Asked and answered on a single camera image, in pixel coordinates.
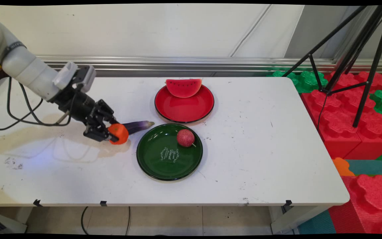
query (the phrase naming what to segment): teal foam mat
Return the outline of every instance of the teal foam mat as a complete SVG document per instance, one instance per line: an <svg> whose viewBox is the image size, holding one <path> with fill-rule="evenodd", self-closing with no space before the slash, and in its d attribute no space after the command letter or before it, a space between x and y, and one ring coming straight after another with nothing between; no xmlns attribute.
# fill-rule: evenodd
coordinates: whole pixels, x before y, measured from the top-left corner
<svg viewBox="0 0 382 239"><path fill-rule="evenodd" d="M299 227L300 234L334 234L335 228L332 224L328 210L320 213L316 217L306 221Z"/></svg>
<svg viewBox="0 0 382 239"><path fill-rule="evenodd" d="M346 160L354 174L382 175L382 160Z"/></svg>

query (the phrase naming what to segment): eggplant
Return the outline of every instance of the eggplant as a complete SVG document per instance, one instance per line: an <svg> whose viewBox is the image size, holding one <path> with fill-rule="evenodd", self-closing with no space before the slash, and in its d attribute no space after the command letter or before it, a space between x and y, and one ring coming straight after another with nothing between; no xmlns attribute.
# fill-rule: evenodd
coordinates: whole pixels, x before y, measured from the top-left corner
<svg viewBox="0 0 382 239"><path fill-rule="evenodd" d="M148 121L148 120L123 124L123 126L125 126L125 128L128 130L129 134L133 134L138 131L148 129L153 125L154 125L154 122Z"/></svg>

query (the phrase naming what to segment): black cable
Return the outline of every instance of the black cable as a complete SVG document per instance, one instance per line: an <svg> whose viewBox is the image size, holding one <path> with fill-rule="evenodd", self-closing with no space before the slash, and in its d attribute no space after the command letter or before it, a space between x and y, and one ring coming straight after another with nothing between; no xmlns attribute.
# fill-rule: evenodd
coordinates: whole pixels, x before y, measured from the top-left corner
<svg viewBox="0 0 382 239"><path fill-rule="evenodd" d="M323 104L323 106L322 106L321 111L319 112L318 126L316 127L316 129L317 129L318 131L319 131L319 122L321 121L321 114L322 114L323 108L324 108L324 106L325 106L325 104L326 104L326 97L328 96L328 93L329 93L329 92L327 92L327 93L325 94L325 101L324 101L324 104Z"/></svg>
<svg viewBox="0 0 382 239"><path fill-rule="evenodd" d="M131 225L131 207L128 206L128 208L129 208L129 219L128 219L128 227L126 227L126 233L125 233L125 236L128 235L128 233L129 233L129 226Z"/></svg>
<svg viewBox="0 0 382 239"><path fill-rule="evenodd" d="M59 124L59 123L46 124L46 123L43 123L42 121L40 121L38 119L38 117L35 115L35 113L33 113L32 107L31 107L31 105L29 103L28 96L26 94L26 90L25 90L25 88L24 88L24 86L22 84L19 83L19 85L20 85L20 88L23 91L23 96L25 97L26 105L28 106L29 111L32 113L32 116L35 118L35 120L38 122L39 125L43 125L43 126L66 126L66 125L68 125L70 123L70 120L71 120L70 112L72 112L73 102L75 101L76 93L73 95L72 103L70 104L69 118L67 120L67 123L65 123L65 124Z"/></svg>
<svg viewBox="0 0 382 239"><path fill-rule="evenodd" d="M26 121L26 120L19 119L19 118L15 117L15 116L11 113L11 110L10 110L11 83L12 83L12 78L10 77L10 78L9 78L9 86L8 86L8 95L7 95L7 113L9 114L9 116L10 116L11 118L13 118L13 119L15 119L15 120L17 120L17 121L21 121L21 122L23 122L23 123L27 123L27 124L36 124L36 125L43 125L43 126L66 126L66 125L68 125L68 124L70 123L70 120L71 120L71 115L70 115L70 113L69 113L68 121L67 121L67 123L65 123L65 124L57 124L57 123L55 123L55 124L45 124L45 123L42 123L39 119L37 120L38 122L32 122L32 121ZM30 106L30 103L29 103L29 100L28 100L26 91L24 90L23 85L20 84L20 87L22 88L23 96L25 97L25 101L26 101L26 104L27 104L27 106L28 106L28 108L29 108L29 111L30 111L30 113L33 115L33 117L35 118L36 115L35 115L35 113L33 113L33 110L32 110L32 108L31 108L31 106ZM74 102L75 98L76 98L76 94L73 95L73 99L72 99L72 103L71 103L71 105L70 105L70 111L69 111L69 112L71 112L71 110L72 110L73 102Z"/></svg>
<svg viewBox="0 0 382 239"><path fill-rule="evenodd" d="M10 102L11 102L12 77L9 77L8 92L7 92L7 113L8 113L8 115L9 115L11 118L15 119L16 122L15 122L14 124L11 124L11 125L8 126L8 127L0 128L0 130L6 130L6 129L9 129L9 128L13 127L14 125L18 124L18 122L23 122L23 123L27 123L27 124L36 124L36 125L42 125L42 126L66 126L66 125L68 125L68 124L70 123L70 121L71 121L71 112L72 112L72 109L73 109L73 102L74 102L75 99L76 99L77 91L76 91L76 93L73 95L73 99L72 99L72 102L71 102L71 104L70 104L69 118L68 118L67 122L66 122L65 124L59 124L59 123L46 124L46 123L43 123L42 121L40 121L40 120L38 119L38 117L35 115L35 112L34 112L34 111L35 111L35 110L42 104L43 99L41 99L41 101L39 102L39 104L38 104L34 109L32 109L32 107L31 107L31 105L30 105L30 103L29 103L29 99L28 99L28 96L27 96L27 94L26 94L26 90L25 90L24 86L23 86L21 83L19 83L19 84L20 84L20 88L22 89L23 96L24 96L25 101L26 101L26 105L28 106L29 113L28 113L27 115L23 116L23 117L20 118L20 119L17 118L17 117L15 117L15 116L11 113L11 110L10 110ZM30 114L32 114L32 116L35 118L35 120L36 120L37 122L32 122L32 121L24 120L24 119L25 119L27 116L29 116Z"/></svg>
<svg viewBox="0 0 382 239"><path fill-rule="evenodd" d="M35 111L35 110L42 104L43 101L44 101L44 100L41 99L41 101L39 102L39 104L38 104L35 108L33 108L32 111ZM27 115L23 116L21 119L24 120L24 119L25 119L27 116L29 116L29 115L30 115L30 112L27 113ZM15 123L11 124L10 126L7 126L7 127L5 127L5 128L0 128L0 130L6 130L6 129L9 129L9 128L13 127L14 125L18 124L19 122L20 122L20 121L18 120L18 121L16 121Z"/></svg>
<svg viewBox="0 0 382 239"><path fill-rule="evenodd" d="M81 217L81 226L82 226L82 230L84 230L84 233L86 235L89 235L88 232L85 230L85 227L84 227L84 215L85 215L85 211L88 209L88 207L85 207L84 211L82 212L82 217Z"/></svg>
<svg viewBox="0 0 382 239"><path fill-rule="evenodd" d="M82 216L81 216L81 226L82 226L82 230L84 231L84 233L86 235L89 235L88 232L85 230L85 227L84 227L84 215L85 215L85 211L88 209L88 207L85 207L84 211L82 212ZM129 233L129 227L131 225L131 207L128 207L129 209L129 219L128 219L128 226L126 228L126 233L125 233L125 236L128 235Z"/></svg>

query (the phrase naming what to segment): watermelon slice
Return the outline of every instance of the watermelon slice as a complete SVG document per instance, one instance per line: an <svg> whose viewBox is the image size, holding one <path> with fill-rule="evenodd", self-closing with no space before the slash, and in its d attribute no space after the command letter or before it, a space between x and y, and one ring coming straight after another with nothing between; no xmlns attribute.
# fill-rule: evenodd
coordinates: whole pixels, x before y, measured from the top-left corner
<svg viewBox="0 0 382 239"><path fill-rule="evenodd" d="M166 86L170 94L179 98L188 98L199 91L201 82L201 79L166 80Z"/></svg>

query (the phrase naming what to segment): orange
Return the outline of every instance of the orange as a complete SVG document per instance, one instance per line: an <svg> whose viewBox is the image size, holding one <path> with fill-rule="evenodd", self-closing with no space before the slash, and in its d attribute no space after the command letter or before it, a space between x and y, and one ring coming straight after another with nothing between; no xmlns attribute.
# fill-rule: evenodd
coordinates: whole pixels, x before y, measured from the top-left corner
<svg viewBox="0 0 382 239"><path fill-rule="evenodd" d="M113 142L110 140L110 143L114 145L121 145L128 140L129 132L123 124L112 124L108 129L110 133L119 138L117 142Z"/></svg>

